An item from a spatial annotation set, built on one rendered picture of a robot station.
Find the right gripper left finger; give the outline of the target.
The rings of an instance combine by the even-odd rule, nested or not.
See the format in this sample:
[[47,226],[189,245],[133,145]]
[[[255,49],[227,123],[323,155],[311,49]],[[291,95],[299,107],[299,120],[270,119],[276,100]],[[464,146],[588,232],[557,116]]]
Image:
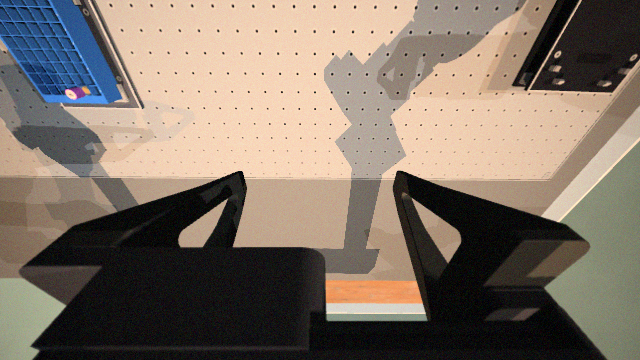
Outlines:
[[223,201],[227,203],[203,247],[233,247],[247,185],[237,171],[204,185],[72,226],[54,244],[180,247],[179,235]]

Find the blue grid tube rack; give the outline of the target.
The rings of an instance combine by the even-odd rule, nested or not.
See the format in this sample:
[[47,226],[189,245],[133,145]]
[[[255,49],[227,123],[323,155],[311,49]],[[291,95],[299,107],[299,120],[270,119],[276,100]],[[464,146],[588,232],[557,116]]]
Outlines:
[[[46,102],[109,104],[123,99],[72,0],[0,0],[0,39]],[[91,95],[73,100],[65,94],[78,86],[87,86]]]

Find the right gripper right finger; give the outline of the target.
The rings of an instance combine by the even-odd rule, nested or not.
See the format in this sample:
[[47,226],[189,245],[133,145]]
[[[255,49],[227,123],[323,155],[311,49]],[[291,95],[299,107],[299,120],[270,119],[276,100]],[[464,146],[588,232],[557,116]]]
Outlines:
[[[404,171],[396,208],[427,321],[454,321],[488,288],[544,288],[590,249],[568,225],[446,188]],[[458,230],[449,263],[412,198]]]

